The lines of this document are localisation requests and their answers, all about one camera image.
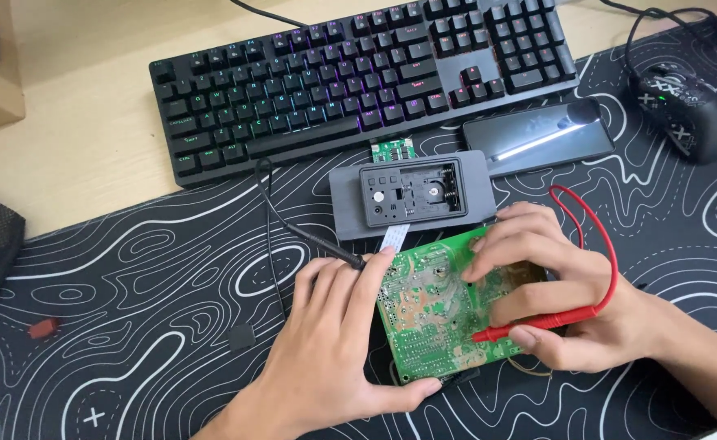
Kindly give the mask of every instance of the black mouse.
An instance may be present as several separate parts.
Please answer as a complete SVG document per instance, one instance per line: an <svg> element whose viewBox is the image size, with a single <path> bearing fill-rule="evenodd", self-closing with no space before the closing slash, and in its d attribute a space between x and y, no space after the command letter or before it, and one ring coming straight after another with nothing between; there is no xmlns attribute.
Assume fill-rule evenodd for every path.
<svg viewBox="0 0 717 440"><path fill-rule="evenodd" d="M650 66L630 85L640 108L687 160L717 160L717 94L711 85L675 63Z"/></svg>

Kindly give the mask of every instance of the black keyboard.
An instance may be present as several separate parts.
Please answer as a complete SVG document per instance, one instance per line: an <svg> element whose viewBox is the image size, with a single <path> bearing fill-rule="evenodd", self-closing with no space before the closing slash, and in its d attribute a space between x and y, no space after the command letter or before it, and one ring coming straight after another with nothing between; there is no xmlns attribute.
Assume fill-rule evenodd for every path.
<svg viewBox="0 0 717 440"><path fill-rule="evenodd" d="M184 188L578 85L554 0L425 0L149 65Z"/></svg>

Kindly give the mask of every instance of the black mouse pad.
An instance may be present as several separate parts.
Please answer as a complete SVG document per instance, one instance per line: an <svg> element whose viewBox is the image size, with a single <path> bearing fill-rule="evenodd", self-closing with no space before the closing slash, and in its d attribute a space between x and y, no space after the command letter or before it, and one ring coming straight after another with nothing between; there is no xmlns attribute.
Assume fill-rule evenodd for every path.
<svg viewBox="0 0 717 440"><path fill-rule="evenodd" d="M708 33L704 24L697 29ZM638 41L633 51L641 67L676 61L717 88L717 49L681 29ZM717 330L717 163L685 164L635 103L617 98L627 84L622 53L579 60L581 85L566 98L600 100L616 153L499 179L494 195L501 206L517 200L552 206L548 186L569 186L598 212L627 279L647 283L647 291ZM457 131L415 135L415 148L423 155L454 151L461 146ZM273 198L287 218L333 238L327 173L368 161L366 148L282 168ZM236 178L29 240L0 292L0 438L179 439L198 431L259 374L283 325L264 221L254 180ZM572 237L572 225L564 228ZM277 278L289 296L296 270L318 252L274 229ZM457 232L413 233L405 247ZM587 246L602 250L588 222L585 232ZM378 245L346 244L357 253ZM48 316L60 319L57 333L31 340L28 325ZM232 352L230 329L245 323L255 345ZM390 351L378 330L366 374L390 384ZM529 356L519 361L536 365ZM554 372L550 379L507 362L480 372L413 413L356 420L305 438L664 439L715 427L651 361L599 374Z"/></svg>

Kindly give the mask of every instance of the green circuit board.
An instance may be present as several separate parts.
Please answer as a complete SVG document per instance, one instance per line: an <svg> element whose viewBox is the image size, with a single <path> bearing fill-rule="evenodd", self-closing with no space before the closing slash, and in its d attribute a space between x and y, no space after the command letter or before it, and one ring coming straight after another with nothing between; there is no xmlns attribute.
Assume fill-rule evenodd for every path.
<svg viewBox="0 0 717 440"><path fill-rule="evenodd" d="M445 377L508 358L522 350L509 338L475 344L471 335L489 325L491 303L516 287L545 281L529 262L496 268L476 283L461 272L486 228L396 255L383 277L377 306L402 384Z"/></svg>
<svg viewBox="0 0 717 440"><path fill-rule="evenodd" d="M412 139L374 143L372 145L372 160L376 164L380 162L410 159L412 157L415 157Z"/></svg>

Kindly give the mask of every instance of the red probe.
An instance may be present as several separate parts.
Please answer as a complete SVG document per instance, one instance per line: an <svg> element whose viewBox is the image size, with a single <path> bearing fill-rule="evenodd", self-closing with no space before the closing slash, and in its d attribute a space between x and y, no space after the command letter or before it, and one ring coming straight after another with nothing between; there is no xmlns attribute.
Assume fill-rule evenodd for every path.
<svg viewBox="0 0 717 440"><path fill-rule="evenodd" d="M581 205L583 210L586 211L589 218L591 218L592 222L594 222L594 224L598 227L598 231L600 231L603 240L605 240L605 246L607 247L607 259L611 262L611 285L608 286L607 292L605 293L605 297L603 297L602 301L600 301L598 305L587 305L584 307L575 308L573 310L568 310L567 312L537 315L521 323L513 323L512 326L524 324L527 326L535 326L539 329L551 329L567 324L577 323L578 321L584 321L585 319L593 318L597 316L600 310L602 310L608 304L608 302L613 297L613 291L616 289L616 282L618 280L618 262L616 261L616 252L613 250L613 244L611 244L611 238L607 235L605 227L603 227L602 223L600 223L600 219L598 218L598 216L595 215L595 213L592 212L591 209L589 209L589 205L587 205L587 203L584 202L581 197L578 197L578 195L576 195L570 189L567 189L562 185L551 185L548 188L548 195L551 196L552 199L554 199L554 202L556 202L556 204L561 207L565 214L567 214L567 216L570 217L570 219L576 224L576 230L578 231L578 247L583 249L583 230L581 230L581 225L578 224L576 216L573 215L570 210L567 209L567 207L559 200L559 197L554 194L554 191L557 189L559 189L562 193L571 196L579 205ZM512 326L508 325L496 328L491 326L486 327L485 330L474 333L472 335L472 341L476 344L478 342L485 341L497 342L497 340L501 337L508 336L508 333L510 332L510 328Z"/></svg>

